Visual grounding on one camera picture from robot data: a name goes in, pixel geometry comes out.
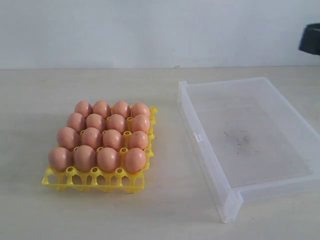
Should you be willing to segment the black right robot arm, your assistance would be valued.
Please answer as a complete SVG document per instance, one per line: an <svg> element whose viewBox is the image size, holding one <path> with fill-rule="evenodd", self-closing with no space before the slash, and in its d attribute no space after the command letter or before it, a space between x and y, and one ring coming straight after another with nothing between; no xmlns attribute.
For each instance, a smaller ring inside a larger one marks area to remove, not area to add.
<svg viewBox="0 0 320 240"><path fill-rule="evenodd" d="M305 26L298 49L308 54L320 55L320 23Z"/></svg>

